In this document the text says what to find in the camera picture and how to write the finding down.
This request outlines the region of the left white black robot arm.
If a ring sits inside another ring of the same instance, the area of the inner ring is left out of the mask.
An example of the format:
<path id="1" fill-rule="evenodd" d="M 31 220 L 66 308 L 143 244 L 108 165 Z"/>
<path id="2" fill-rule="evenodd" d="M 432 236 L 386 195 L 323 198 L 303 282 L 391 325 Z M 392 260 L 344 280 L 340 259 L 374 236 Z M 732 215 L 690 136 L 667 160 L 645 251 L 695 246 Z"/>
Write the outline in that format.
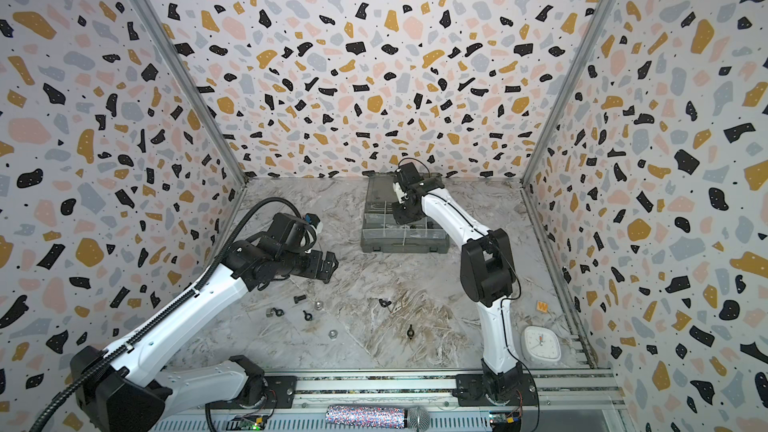
<path id="1" fill-rule="evenodd" d="M 279 407 L 264 370 L 243 355 L 208 367 L 168 369 L 170 359 L 220 312 L 247 294 L 291 276 L 329 282 L 338 267 L 315 249 L 321 221 L 276 214 L 269 228 L 231 237 L 218 263 L 137 329 L 103 350 L 88 346 L 70 362 L 81 384 L 77 405 L 101 431 L 149 431 L 187 409 L 227 402 L 242 408 Z"/>

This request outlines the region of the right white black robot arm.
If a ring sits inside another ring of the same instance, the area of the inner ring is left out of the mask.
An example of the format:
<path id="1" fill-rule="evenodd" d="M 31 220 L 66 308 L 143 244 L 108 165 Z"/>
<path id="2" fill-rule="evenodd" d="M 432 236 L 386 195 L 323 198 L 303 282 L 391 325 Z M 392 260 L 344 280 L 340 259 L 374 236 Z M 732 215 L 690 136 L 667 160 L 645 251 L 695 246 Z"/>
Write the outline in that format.
<path id="1" fill-rule="evenodd" d="M 483 393 L 494 403 L 508 402 L 523 376 L 513 340 L 511 303 L 517 276 L 508 234 L 475 219 L 454 200 L 441 178 L 421 175 L 411 162 L 395 170 L 393 190 L 398 224 L 428 218 L 459 247 L 460 283 L 480 317 Z"/>

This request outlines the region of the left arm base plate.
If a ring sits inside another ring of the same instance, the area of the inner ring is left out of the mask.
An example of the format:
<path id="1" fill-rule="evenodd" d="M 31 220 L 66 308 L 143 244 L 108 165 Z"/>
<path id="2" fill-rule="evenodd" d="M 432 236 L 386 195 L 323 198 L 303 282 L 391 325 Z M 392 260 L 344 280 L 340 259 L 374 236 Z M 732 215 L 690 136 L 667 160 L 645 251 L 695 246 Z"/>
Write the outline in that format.
<path id="1" fill-rule="evenodd" d="M 244 389 L 228 401 L 210 404 L 212 409 L 270 411 L 290 409 L 297 390 L 298 378 L 289 375 L 268 375 L 249 379 Z"/>

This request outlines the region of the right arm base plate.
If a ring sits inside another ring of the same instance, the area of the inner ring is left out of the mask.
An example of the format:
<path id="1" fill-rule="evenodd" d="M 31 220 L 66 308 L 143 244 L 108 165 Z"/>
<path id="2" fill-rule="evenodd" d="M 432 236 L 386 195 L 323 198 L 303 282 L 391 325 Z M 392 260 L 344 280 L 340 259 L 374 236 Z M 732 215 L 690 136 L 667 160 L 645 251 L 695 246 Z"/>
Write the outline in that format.
<path id="1" fill-rule="evenodd" d="M 487 374 L 459 374 L 452 396 L 462 407 L 536 406 L 538 398 L 532 376 L 517 374 L 496 379 Z"/>

